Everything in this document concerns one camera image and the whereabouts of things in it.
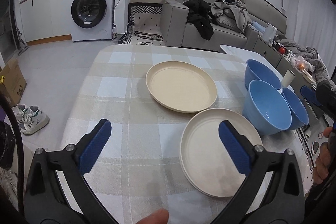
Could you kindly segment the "person's right hand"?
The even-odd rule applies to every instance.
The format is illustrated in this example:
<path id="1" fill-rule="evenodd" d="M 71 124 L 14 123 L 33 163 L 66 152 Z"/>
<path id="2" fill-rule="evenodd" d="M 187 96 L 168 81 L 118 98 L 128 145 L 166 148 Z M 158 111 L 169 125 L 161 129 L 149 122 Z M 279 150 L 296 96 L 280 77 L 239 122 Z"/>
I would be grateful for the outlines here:
<path id="1" fill-rule="evenodd" d="M 327 178 L 330 163 L 331 154 L 328 148 L 328 142 L 325 142 L 320 147 L 319 156 L 315 161 L 315 168 L 313 169 L 313 185 L 319 185 Z"/>

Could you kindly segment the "person's left hand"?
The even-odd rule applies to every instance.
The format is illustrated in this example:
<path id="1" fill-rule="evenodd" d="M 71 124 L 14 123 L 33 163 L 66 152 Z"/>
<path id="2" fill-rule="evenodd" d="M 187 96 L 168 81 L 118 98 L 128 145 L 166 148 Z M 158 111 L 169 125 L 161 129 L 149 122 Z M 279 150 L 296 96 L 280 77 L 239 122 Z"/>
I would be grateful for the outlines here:
<path id="1" fill-rule="evenodd" d="M 136 224 L 167 224 L 169 221 L 169 212 L 166 209 L 159 209 L 151 215 L 139 220 Z"/>

